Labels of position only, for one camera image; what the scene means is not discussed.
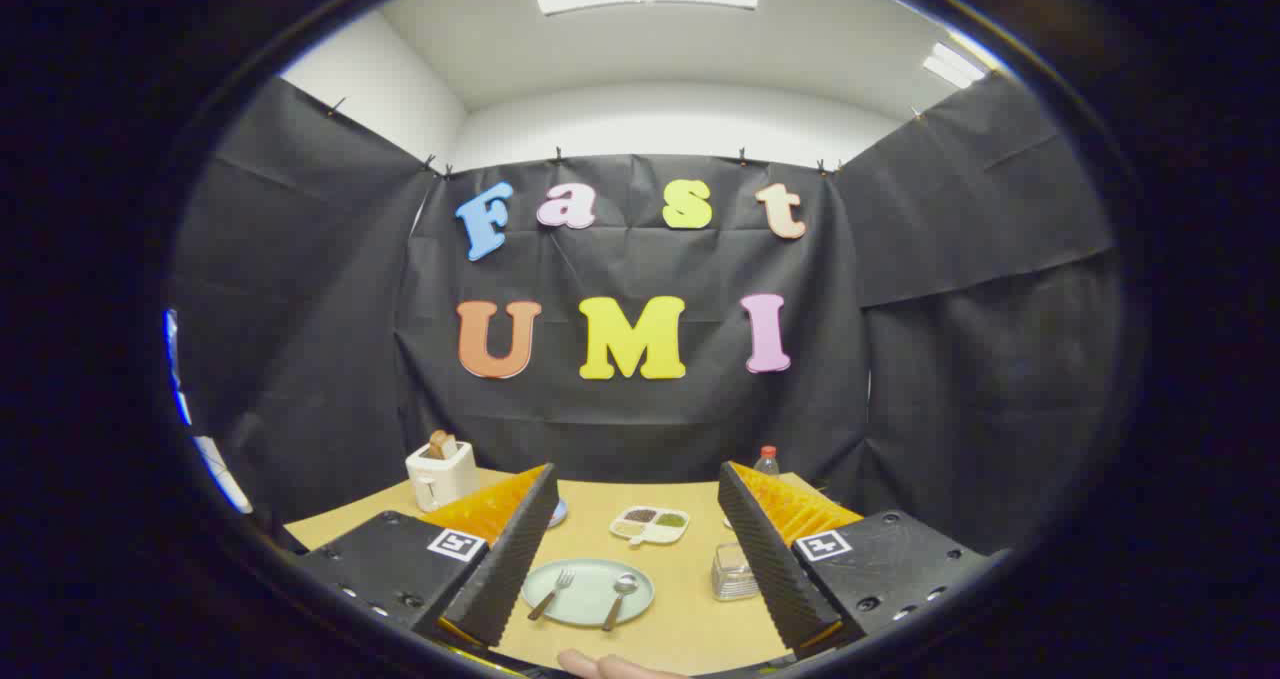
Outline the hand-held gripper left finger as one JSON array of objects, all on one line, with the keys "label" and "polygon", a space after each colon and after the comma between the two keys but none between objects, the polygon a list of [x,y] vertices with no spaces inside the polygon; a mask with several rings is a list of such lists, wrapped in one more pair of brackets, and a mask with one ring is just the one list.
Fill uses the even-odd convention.
[{"label": "hand-held gripper left finger", "polygon": [[545,462],[421,516],[383,511],[298,559],[348,605],[465,648],[499,644],[559,502]]}]

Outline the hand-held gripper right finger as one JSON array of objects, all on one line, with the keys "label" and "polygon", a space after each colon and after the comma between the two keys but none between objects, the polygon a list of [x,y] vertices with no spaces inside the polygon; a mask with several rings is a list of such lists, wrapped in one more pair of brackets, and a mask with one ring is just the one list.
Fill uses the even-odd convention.
[{"label": "hand-held gripper right finger", "polygon": [[856,515],[737,462],[722,464],[718,501],[797,659],[923,614],[1001,561],[902,510]]}]

